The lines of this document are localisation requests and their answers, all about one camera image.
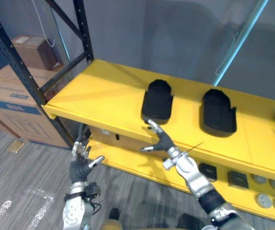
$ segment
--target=yellow panel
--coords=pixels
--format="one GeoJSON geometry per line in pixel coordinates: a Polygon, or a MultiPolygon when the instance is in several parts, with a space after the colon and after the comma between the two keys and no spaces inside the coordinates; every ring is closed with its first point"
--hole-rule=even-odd
{"type": "MultiPolygon", "coordinates": [[[[92,139],[89,145],[92,146],[89,155],[90,159],[95,159],[100,155],[104,155],[105,160],[103,164],[188,192],[184,179],[177,173],[176,169],[172,168],[166,171],[162,166],[162,160],[160,158],[106,145],[92,139]]],[[[210,164],[216,166],[218,172],[218,180],[214,182],[213,185],[226,201],[232,203],[241,210],[275,219],[274,207],[269,209],[261,208],[255,201],[255,197],[259,193],[266,193],[272,200],[275,199],[275,190],[270,187],[268,182],[263,185],[256,184],[248,175],[249,190],[233,188],[230,187],[227,182],[227,172],[230,169],[218,164],[210,164]]]]}
{"type": "Polygon", "coordinates": [[[217,138],[199,128],[199,106],[211,85],[95,60],[44,106],[45,111],[152,142],[140,118],[145,89],[155,79],[172,87],[172,115],[163,128],[175,144],[204,160],[275,179],[275,101],[216,87],[237,106],[238,130],[217,138]]]}

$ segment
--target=gray carpet floor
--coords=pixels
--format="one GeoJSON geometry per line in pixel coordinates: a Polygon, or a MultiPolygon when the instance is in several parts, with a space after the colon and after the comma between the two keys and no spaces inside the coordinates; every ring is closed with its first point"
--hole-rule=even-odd
{"type": "MultiPolygon", "coordinates": [[[[0,230],[60,230],[63,197],[69,192],[70,151],[27,142],[18,152],[6,148],[13,137],[0,131],[0,230]]],[[[186,193],[100,165],[88,181],[96,181],[102,209],[91,219],[100,229],[112,208],[120,210],[124,229],[177,226],[192,230],[208,224],[205,212],[186,193]]],[[[241,212],[256,229],[275,230],[275,221],[241,212]]]]}

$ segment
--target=gray wall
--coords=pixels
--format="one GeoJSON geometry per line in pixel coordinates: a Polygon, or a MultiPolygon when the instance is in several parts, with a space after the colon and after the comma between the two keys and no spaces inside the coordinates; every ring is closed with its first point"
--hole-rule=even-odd
{"type": "MultiPolygon", "coordinates": [[[[42,14],[41,0],[36,2],[42,14]]],[[[71,1],[56,2],[76,21],[71,1]]],[[[96,58],[212,84],[256,2],[88,0],[85,8],[96,58]]],[[[52,40],[44,14],[42,19],[52,40]]],[[[81,42],[58,16],[56,20],[71,58],[76,57],[81,42]]],[[[0,0],[0,21],[10,37],[42,36],[29,1],[0,0]]],[[[85,67],[81,63],[76,72],[85,67]]],[[[275,0],[269,1],[219,85],[275,100],[275,0]]]]}

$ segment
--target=metal shelving rack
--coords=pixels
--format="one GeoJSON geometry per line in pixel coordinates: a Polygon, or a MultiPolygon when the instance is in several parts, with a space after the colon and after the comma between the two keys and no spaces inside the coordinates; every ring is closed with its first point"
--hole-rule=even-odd
{"type": "MultiPolygon", "coordinates": [[[[38,87],[37,83],[34,81],[32,75],[30,74],[28,68],[24,64],[23,60],[14,48],[10,38],[5,32],[4,28],[0,23],[0,51],[4,57],[8,60],[8,63],[23,83],[25,88],[31,94],[36,103],[41,107],[47,103],[47,99],[44,96],[56,82],[58,82],[62,77],[64,77],[70,70],[72,70],[77,64],[79,64],[83,59],[88,61],[93,61],[93,51],[91,45],[91,39],[89,34],[89,29],[86,20],[86,14],[84,9],[83,0],[73,0],[77,22],[79,28],[70,20],[70,18],[64,13],[64,11],[58,6],[54,0],[46,0],[49,6],[62,18],[62,20],[72,29],[72,31],[81,39],[83,44],[84,52],[67,64],[60,72],[58,72],[51,80],[49,80],[41,88],[38,87]]],[[[65,142],[72,147],[73,138],[70,136],[66,128],[61,123],[60,119],[57,117],[55,119],[50,119],[52,125],[56,128],[65,142]]]]}

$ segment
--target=robotic arm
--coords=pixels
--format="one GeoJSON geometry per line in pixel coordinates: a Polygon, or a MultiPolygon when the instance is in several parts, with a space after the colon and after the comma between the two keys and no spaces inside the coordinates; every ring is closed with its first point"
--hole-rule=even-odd
{"type": "Polygon", "coordinates": [[[164,168],[169,170],[173,166],[176,167],[177,172],[185,179],[189,190],[208,214],[214,226],[220,230],[254,230],[244,221],[237,210],[215,190],[187,152],[181,152],[157,123],[151,119],[147,120],[146,123],[150,125],[149,128],[157,134],[160,140],[153,146],[142,148],[141,151],[167,151],[170,158],[164,161],[164,168]]]}
{"type": "Polygon", "coordinates": [[[63,209],[63,230],[90,230],[89,222],[95,213],[95,205],[92,199],[100,195],[100,188],[96,182],[87,183],[87,176],[92,169],[104,160],[100,156],[89,162],[87,157],[91,147],[87,147],[88,141],[82,141],[81,135],[74,143],[69,166],[71,180],[70,194],[66,194],[66,202],[63,209]]]}

